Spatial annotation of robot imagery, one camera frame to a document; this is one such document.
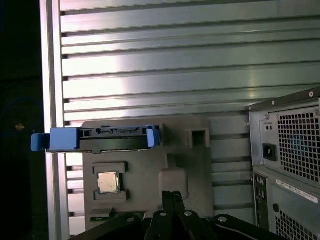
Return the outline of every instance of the blue drive tray handle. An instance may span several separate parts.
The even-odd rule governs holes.
[[[51,128],[50,133],[35,133],[31,136],[31,150],[39,152],[64,153],[81,152],[81,141],[85,140],[121,140],[132,139],[144,141],[147,150],[161,143],[160,128],[156,125],[119,126],[119,127],[58,127]]]

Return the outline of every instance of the silver metal edge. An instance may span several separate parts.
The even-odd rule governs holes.
[[[61,11],[60,0],[52,0],[52,27],[53,27],[53,55],[54,55],[54,94],[55,94],[55,117],[56,127],[65,126],[63,76],[62,76],[62,45],[61,45]],[[59,200],[60,200],[60,224],[61,240],[70,238],[69,206],[67,188],[67,165],[66,155],[57,154]]]
[[[287,96],[278,97],[276,99],[267,100],[261,103],[257,103],[248,106],[249,111],[257,111],[263,109],[272,109],[275,107],[292,104],[300,101],[312,100],[320,97],[320,87],[312,88],[297,93],[293,93]]]
[[[56,126],[55,111],[55,74],[53,56],[53,23],[51,0],[40,0],[40,26],[42,49],[42,82],[43,82],[43,110],[44,131]],[[48,206],[49,239],[61,239],[60,196],[57,155],[47,153],[46,158],[46,187]]]

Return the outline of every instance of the processor chip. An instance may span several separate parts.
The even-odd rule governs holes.
[[[101,194],[118,193],[118,173],[116,171],[98,173],[98,187]]]

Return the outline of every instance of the black connector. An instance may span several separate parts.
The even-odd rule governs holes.
[[[277,161],[277,147],[276,145],[269,144],[269,143],[263,143],[262,144],[263,149],[263,158],[276,162]]]

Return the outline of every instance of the rectangular slot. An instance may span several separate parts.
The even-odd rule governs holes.
[[[263,149],[263,158],[276,162],[277,161],[277,149],[276,145],[264,143],[262,145]]]
[[[193,131],[192,132],[192,142],[194,147],[206,146],[206,131]]]

